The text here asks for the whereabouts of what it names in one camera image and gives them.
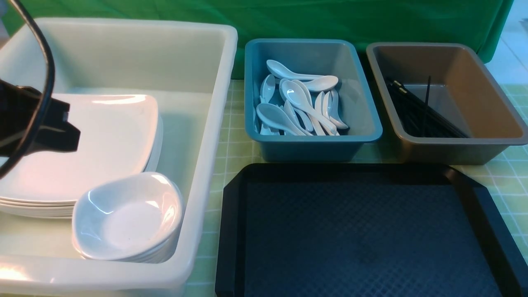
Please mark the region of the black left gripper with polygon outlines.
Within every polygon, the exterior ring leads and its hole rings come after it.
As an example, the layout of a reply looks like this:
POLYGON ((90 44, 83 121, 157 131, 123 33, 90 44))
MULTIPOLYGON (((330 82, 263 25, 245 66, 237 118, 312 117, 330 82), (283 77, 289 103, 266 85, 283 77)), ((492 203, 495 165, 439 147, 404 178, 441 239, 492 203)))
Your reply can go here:
MULTIPOLYGON (((9 157, 18 147, 36 111, 41 92, 29 86, 0 84, 0 156, 9 157)), ((70 104, 51 99, 38 133, 25 155, 40 151, 75 152, 81 132, 70 122, 70 104)))

